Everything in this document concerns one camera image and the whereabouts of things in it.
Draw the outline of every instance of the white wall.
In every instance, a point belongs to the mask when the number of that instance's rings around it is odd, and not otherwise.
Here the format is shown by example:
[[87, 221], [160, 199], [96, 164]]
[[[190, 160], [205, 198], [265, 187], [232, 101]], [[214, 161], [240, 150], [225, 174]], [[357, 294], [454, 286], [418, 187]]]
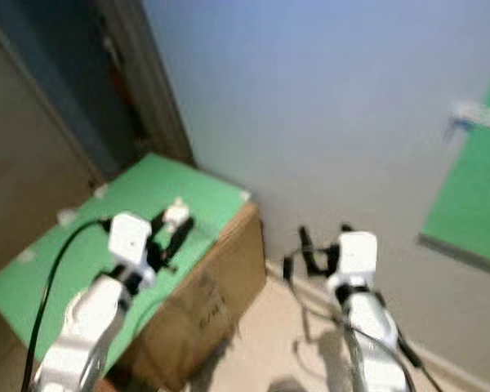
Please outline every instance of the white wall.
[[404, 330], [490, 382], [490, 274], [415, 244], [451, 104], [490, 84], [490, 0], [144, 3], [195, 158], [255, 194], [267, 256], [300, 223], [373, 230]]

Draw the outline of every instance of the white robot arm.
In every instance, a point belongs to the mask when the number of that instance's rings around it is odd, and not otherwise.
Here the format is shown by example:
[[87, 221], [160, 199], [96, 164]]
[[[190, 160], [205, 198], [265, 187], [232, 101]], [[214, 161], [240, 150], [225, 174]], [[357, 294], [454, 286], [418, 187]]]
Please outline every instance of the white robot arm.
[[[164, 250], [153, 242], [163, 225], [174, 232]], [[60, 335], [43, 358], [30, 390], [93, 391], [132, 299], [155, 284], [161, 268], [171, 268], [169, 261], [193, 226], [189, 209], [179, 203], [151, 222], [128, 212], [112, 219], [109, 251], [116, 266], [100, 274], [87, 290], [71, 300]]]
[[[411, 380], [394, 354], [402, 348], [399, 330], [381, 294], [373, 287], [376, 236], [353, 231], [348, 225], [343, 225], [342, 230], [338, 243], [327, 248], [314, 248], [304, 227], [299, 232], [307, 274], [327, 278], [327, 292], [339, 301], [344, 323], [358, 331], [345, 328], [354, 392], [411, 392], [414, 390]], [[327, 268], [317, 266], [314, 252], [327, 255]], [[285, 259], [283, 275], [290, 283], [292, 256]]]

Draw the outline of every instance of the cardboard box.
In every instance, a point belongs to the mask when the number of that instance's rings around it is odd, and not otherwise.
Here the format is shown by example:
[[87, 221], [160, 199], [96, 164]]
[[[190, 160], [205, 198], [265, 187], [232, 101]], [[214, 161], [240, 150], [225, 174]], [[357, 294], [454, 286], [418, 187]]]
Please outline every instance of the cardboard box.
[[259, 211], [245, 204], [160, 307], [118, 366], [176, 392], [227, 336], [265, 285]]

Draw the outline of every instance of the green board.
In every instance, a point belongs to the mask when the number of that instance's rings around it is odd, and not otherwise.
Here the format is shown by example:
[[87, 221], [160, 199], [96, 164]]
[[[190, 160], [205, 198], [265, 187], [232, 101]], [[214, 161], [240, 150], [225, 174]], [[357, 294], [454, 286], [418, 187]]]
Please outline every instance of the green board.
[[[485, 105], [490, 107], [490, 92]], [[490, 270], [490, 129], [474, 127], [422, 231]]]
[[[134, 300], [123, 330], [110, 348], [106, 367], [109, 369], [245, 203], [242, 190], [182, 164], [155, 155], [147, 156], [109, 184], [104, 198], [91, 198], [84, 203], [78, 210], [78, 219], [71, 226], [55, 226], [34, 243], [29, 248], [34, 251], [34, 260], [13, 260], [0, 272], [0, 313], [16, 335], [24, 343], [29, 342], [51, 264], [62, 243], [78, 225], [121, 211], [150, 219], [177, 196], [189, 205], [195, 219], [193, 231], [173, 259], [172, 264], [178, 270], [175, 274], [165, 270], [160, 272], [157, 284]], [[165, 233], [158, 235], [162, 244], [166, 245], [167, 240]], [[58, 337], [69, 301], [88, 287], [101, 270], [113, 268], [107, 242], [105, 232], [92, 227], [76, 237], [65, 253], [42, 321], [36, 349], [38, 360]]]

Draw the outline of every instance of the black wire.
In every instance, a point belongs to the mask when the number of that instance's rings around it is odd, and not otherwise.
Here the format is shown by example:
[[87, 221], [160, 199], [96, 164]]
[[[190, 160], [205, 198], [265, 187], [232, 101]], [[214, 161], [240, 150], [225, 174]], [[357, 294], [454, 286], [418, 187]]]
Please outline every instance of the black wire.
[[[324, 249], [314, 248], [314, 247], [301, 247], [301, 248], [298, 248], [298, 249], [292, 251], [288, 257], [293, 257], [296, 254], [302, 253], [303, 251], [324, 252]], [[320, 319], [327, 320], [327, 321], [332, 321], [336, 325], [341, 325], [342, 327], [346, 328], [347, 330], [349, 330], [351, 332], [357, 332], [359, 335], [366, 337], [368, 340], [372, 341], [377, 346], [379, 346], [381, 349], [383, 349], [401, 367], [401, 370], [403, 371], [403, 374], [405, 376], [405, 380], [408, 384], [408, 387], [410, 388], [410, 392], [416, 392], [416, 386], [414, 385], [414, 381], [413, 381], [412, 376], [410, 375], [410, 372], [408, 371], [407, 367], [405, 366], [405, 364], [403, 363], [401, 358], [389, 346], [387, 346], [385, 342], [380, 341], [379, 339], [375, 338], [374, 336], [371, 336], [371, 335], [367, 334], [366, 332], [362, 331], [361, 329], [357, 328], [356, 326], [351, 324], [350, 321], [347, 320], [346, 318], [344, 318], [343, 316], [338, 316], [337, 314], [325, 315], [325, 314], [321, 314], [321, 313], [309, 308], [308, 306], [306, 306], [303, 303], [303, 301], [297, 295], [296, 291], [294, 290], [294, 286], [292, 285], [292, 282], [290, 282], [288, 284], [288, 286], [291, 289], [292, 295], [294, 296], [294, 298], [296, 299], [298, 304], [301, 306], [301, 308], [303, 308], [304, 310], [306, 310], [307, 312], [309, 312], [313, 316], [318, 317]]]
[[33, 363], [34, 363], [34, 350], [36, 349], [36, 342], [38, 339], [38, 332], [40, 331], [40, 325], [42, 324], [43, 312], [46, 309], [47, 298], [51, 292], [52, 283], [55, 279], [56, 270], [60, 265], [62, 256], [65, 251], [82, 231], [93, 225], [102, 225], [104, 229], [109, 228], [109, 220], [90, 220], [82, 225], [80, 225], [64, 242], [64, 245], [60, 248], [56, 259], [53, 261], [49, 275], [47, 276], [46, 286], [43, 289], [42, 299], [40, 300], [40, 305], [38, 306], [38, 312], [36, 314], [36, 319], [34, 320], [33, 331], [31, 332], [31, 339], [29, 340], [29, 348], [27, 350], [27, 359], [25, 360], [24, 368], [24, 380], [22, 381], [22, 392], [29, 391], [29, 384], [31, 383], [31, 378], [33, 374]]
[[421, 366], [420, 369], [423, 372], [423, 374], [425, 375], [425, 377], [428, 379], [428, 381], [430, 381], [430, 384], [432, 384], [432, 386], [435, 388], [435, 390], [437, 390], [438, 392], [443, 392], [443, 390], [439, 386], [438, 382], [430, 375], [428, 370], [426, 370], [426, 368], [424, 366]]

